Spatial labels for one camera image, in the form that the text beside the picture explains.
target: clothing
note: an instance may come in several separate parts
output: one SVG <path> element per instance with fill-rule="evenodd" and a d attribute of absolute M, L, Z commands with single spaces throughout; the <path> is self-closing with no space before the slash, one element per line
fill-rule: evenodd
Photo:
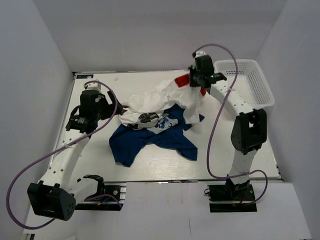
<path fill-rule="evenodd" d="M 129 102 L 122 102 L 121 123 L 135 130 L 154 127 L 164 117 L 164 111 L 177 104 L 185 109 L 187 124 L 199 123 L 199 103 L 206 91 L 201 87 L 190 87 L 190 76 L 185 74 L 175 80 L 165 80 L 154 90 L 133 95 Z"/>
<path fill-rule="evenodd" d="M 151 128 L 133 130 L 121 124 L 109 140 L 115 162 L 130 167 L 141 148 L 148 143 L 176 149 L 182 156 L 197 160 L 197 147 L 184 136 L 183 130 L 192 127 L 191 124 L 186 124 L 184 111 L 175 104 L 164 111 L 162 120 Z M 200 121 L 204 119 L 202 115 L 198 118 Z"/>

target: tabletop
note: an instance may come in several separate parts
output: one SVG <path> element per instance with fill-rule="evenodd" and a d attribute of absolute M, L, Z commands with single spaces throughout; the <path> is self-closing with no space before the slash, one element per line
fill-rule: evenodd
<path fill-rule="evenodd" d="M 186 73 L 185 70 L 113 72 L 95 73 L 91 79 L 77 79 L 75 77 L 64 127 L 68 122 L 71 111 L 80 104 L 80 95 L 84 90 L 84 83 L 89 80 L 99 80 L 107 84 L 121 103 L 128 101 L 132 95 L 151 91 L 163 80 L 173 80 Z M 103 86 L 101 90 L 103 94 L 107 93 L 107 89 Z M 204 120 L 184 132 L 184 135 L 198 148 L 197 161 L 184 158 L 174 149 L 164 149 L 154 144 L 148 144 L 138 153 L 131 167 L 115 163 L 109 146 L 109 138 L 121 124 L 118 116 L 115 116 L 105 128 L 91 137 L 78 159 L 71 181 L 87 174 L 102 176 L 107 182 L 211 179 L 206 167 L 206 152 L 210 132 L 220 106 L 221 104 L 216 99 L 206 94 L 199 110 L 199 113 L 205 117 Z M 103 123 L 104 121 L 99 121 L 99 127 Z M 224 110 L 217 124 L 210 148 L 210 169 L 216 176 L 226 176 L 232 166 L 234 147 L 230 135 L 233 124 L 230 115 Z M 59 136 L 58 145 L 62 145 L 64 140 L 64 129 Z M 276 179 L 279 177 L 272 147 L 268 140 L 262 145 L 253 160 L 251 170 L 255 169 L 265 171 L 269 178 Z M 259 173 L 251 175 L 251 179 L 262 177 Z"/>

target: plastic basket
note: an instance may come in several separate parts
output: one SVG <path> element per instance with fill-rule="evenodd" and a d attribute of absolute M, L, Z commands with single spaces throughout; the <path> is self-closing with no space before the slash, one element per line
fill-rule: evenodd
<path fill-rule="evenodd" d="M 238 77 L 235 91 L 254 109 L 262 109 L 275 104 L 274 96 L 258 63 L 251 59 L 237 59 Z M 222 60 L 214 63 L 217 73 L 223 73 L 229 85 L 235 79 L 236 66 L 233 60 Z"/>

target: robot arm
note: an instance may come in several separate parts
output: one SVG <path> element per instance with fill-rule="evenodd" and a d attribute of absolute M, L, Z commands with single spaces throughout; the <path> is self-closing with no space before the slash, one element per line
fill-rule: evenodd
<path fill-rule="evenodd" d="M 194 55 L 195 64 L 190 69 L 190 85 L 201 86 L 221 104 L 228 92 L 228 81 L 222 73 L 215 73 L 212 59 L 205 52 Z M 267 114 L 263 109 L 253 109 L 235 92 L 231 91 L 224 105 L 234 121 L 231 142 L 234 157 L 228 176 L 249 173 L 253 159 L 262 143 L 267 140 Z M 249 175 L 226 180 L 226 190 L 231 198 L 242 195 L 249 187 Z"/>
<path fill-rule="evenodd" d="M 51 166 L 38 183 L 29 185 L 27 194 L 36 215 L 67 221 L 78 203 L 89 196 L 104 194 L 104 179 L 97 175 L 86 175 L 77 182 L 70 183 L 72 172 L 90 137 L 72 146 L 67 145 L 92 133 L 98 127 L 99 120 L 108 119 L 112 115 L 117 99 L 108 92 L 112 101 L 112 104 L 108 104 L 100 89 L 98 83 L 85 86 L 80 96 L 80 105 L 71 112 L 66 125 L 62 142 L 65 150 L 53 157 Z M 118 103 L 116 114 L 122 110 L 122 105 Z"/>

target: gray wall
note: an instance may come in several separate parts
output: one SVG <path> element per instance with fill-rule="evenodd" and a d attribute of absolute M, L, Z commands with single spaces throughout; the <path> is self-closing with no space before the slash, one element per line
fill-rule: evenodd
<path fill-rule="evenodd" d="M 34 0 L 72 71 L 185 69 L 200 45 L 255 59 L 286 0 Z M 208 50 L 214 60 L 229 59 Z"/>
<path fill-rule="evenodd" d="M 0 1 L 0 239 L 20 239 L 6 211 L 7 188 L 29 163 L 50 152 L 72 86 L 72 73 L 32 0 Z M 11 207 L 24 222 L 27 188 L 45 172 L 36 165 L 17 181 Z"/>
<path fill-rule="evenodd" d="M 320 2 L 288 0 L 257 61 L 275 98 L 269 138 L 312 238 L 320 240 Z"/>

